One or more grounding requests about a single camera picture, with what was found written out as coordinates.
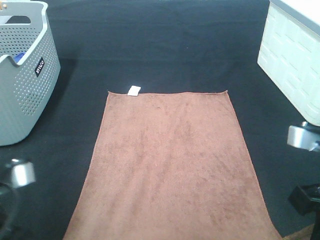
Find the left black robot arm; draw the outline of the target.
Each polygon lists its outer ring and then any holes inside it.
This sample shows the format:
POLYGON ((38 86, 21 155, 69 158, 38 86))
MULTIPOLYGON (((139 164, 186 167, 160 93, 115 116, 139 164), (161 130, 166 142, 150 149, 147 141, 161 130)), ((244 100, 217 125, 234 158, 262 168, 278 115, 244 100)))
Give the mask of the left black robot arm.
POLYGON ((18 188, 25 187, 36 182, 34 164, 25 159, 12 158, 4 165, 2 173, 4 179, 0 180, 0 187, 6 191, 0 194, 11 193, 13 195, 12 208, 0 227, 0 239, 3 240, 11 231, 13 222, 18 214, 20 206, 20 194, 18 188))

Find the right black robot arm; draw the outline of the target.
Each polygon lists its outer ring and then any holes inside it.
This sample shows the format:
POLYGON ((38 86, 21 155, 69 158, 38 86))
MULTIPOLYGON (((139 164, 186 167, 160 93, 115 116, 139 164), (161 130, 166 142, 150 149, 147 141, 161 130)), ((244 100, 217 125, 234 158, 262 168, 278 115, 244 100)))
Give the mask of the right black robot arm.
MULTIPOLYGON (((287 144, 309 152, 320 151, 320 127, 304 121, 300 126, 288 128, 287 144)), ((288 197, 289 202, 302 216, 320 210, 320 184, 296 186, 288 197)))

